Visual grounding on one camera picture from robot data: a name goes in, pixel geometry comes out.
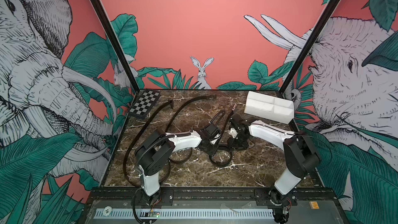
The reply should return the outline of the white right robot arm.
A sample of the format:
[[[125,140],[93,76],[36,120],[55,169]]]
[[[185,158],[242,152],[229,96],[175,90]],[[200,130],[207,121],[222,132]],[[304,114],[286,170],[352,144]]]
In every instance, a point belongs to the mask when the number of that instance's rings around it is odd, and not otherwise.
[[[266,197],[275,206],[287,206],[291,191],[321,162],[312,137],[305,131],[293,132],[269,125],[262,120],[233,115],[228,120],[228,145],[231,149],[247,149],[250,137],[262,139],[280,148],[285,155],[286,169],[277,179]]]

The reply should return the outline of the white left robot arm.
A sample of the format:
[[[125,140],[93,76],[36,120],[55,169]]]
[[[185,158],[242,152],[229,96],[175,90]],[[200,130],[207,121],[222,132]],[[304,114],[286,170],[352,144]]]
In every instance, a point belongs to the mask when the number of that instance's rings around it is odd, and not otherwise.
[[[173,152],[197,148],[208,155],[213,155],[222,133],[213,123],[200,130],[191,129],[181,133],[154,131],[135,152],[135,168],[139,172],[141,189],[146,196],[151,197],[159,192],[159,172]]]

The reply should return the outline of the black belt with metal buckle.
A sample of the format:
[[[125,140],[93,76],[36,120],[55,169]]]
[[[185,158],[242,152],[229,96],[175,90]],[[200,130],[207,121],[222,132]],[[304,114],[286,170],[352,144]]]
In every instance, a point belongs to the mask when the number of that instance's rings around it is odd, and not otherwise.
[[[230,164],[230,162],[232,161],[232,158],[233,158],[231,148],[229,147],[228,144],[221,143],[221,140],[223,138],[223,135],[225,134],[227,125],[230,122],[230,119],[232,118],[232,116],[234,114],[234,111],[236,110],[236,106],[237,106],[237,104],[234,104],[234,106],[232,107],[230,113],[228,114],[228,116],[226,118],[226,121],[225,121],[225,123],[223,125],[223,129],[221,131],[221,135],[220,135],[220,137],[217,139],[217,141],[214,144],[214,150],[209,155],[210,162],[214,166],[219,167],[219,168],[224,168],[224,167],[228,166]],[[229,154],[229,159],[227,161],[225,161],[225,162],[223,162],[223,161],[221,161],[221,162],[215,161],[214,160],[214,156],[216,155],[216,153],[218,151],[226,151]]]

